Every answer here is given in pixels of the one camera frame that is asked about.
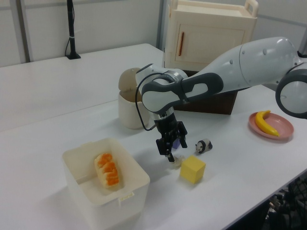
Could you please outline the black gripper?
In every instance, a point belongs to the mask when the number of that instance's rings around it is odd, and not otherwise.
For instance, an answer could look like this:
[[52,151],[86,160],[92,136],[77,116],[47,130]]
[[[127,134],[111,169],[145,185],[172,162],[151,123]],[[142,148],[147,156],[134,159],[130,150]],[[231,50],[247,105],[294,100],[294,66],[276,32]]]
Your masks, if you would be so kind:
[[159,120],[154,120],[161,138],[156,140],[159,154],[168,158],[169,162],[175,162],[172,155],[174,139],[179,139],[182,148],[187,148],[186,134],[188,133],[183,122],[176,120],[175,115],[170,115]]

